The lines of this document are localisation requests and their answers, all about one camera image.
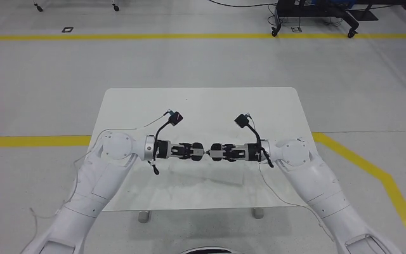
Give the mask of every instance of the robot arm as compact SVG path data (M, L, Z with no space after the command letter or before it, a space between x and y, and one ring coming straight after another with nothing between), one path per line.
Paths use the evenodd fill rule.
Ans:
M275 163L284 173L302 200L323 220L334 237L339 254L401 254L385 237L374 231L351 206L333 171L304 140L284 140L272 144L261 140L249 126L249 115L240 115L235 122L248 126L257 142L244 145L213 144L207 153L214 161L246 160Z
M96 217L114 197L137 157L141 160L151 157L145 147L153 141L153 137L147 136L143 142L136 142L123 133L104 136L80 167L70 201L61 207L51 227L36 237L23 253L83 253L86 236ZM102 158L105 154L112 159L129 155L129 159L124 166L117 166Z

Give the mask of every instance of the yellow tape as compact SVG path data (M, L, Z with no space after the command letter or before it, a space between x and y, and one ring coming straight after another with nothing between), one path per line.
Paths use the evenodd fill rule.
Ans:
M393 206L398 212L403 225L406 227L406 201L404 200L402 193L396 185L396 182L393 180L392 176L389 173L386 173L382 169L373 165L366 159L347 149L346 147L323 133L313 133L313 138L315 142L324 144L326 147L343 156L347 160L351 161L352 163L381 181L386 190L386 193L393 203Z
M0 41L144 39L347 39L346 34L33 34L0 35ZM353 39L406 39L406 34L357 34Z
M0 137L0 147L71 147L88 146L91 136ZM406 201L389 173L373 165L323 133L313 133L319 142L351 161L383 184L393 206L406 227Z
M0 137L0 147L88 146L91 136Z

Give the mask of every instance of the table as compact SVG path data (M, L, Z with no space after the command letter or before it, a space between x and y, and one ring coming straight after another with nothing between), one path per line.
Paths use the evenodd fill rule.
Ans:
M249 112L261 138L277 141L303 137L316 150L305 114L294 88L123 88L106 91L93 130L90 146L107 128L144 126L167 109L179 111L184 120L169 125L159 135L172 143L255 142L247 128L234 119ZM154 135L165 123L162 118L146 128L123 131L136 140ZM179 210L209 208L255 208L289 206L267 187L254 162L200 162L177 158L158 159L160 175L147 162L137 160L105 211ZM282 172L260 165L266 182L285 201L304 205Z

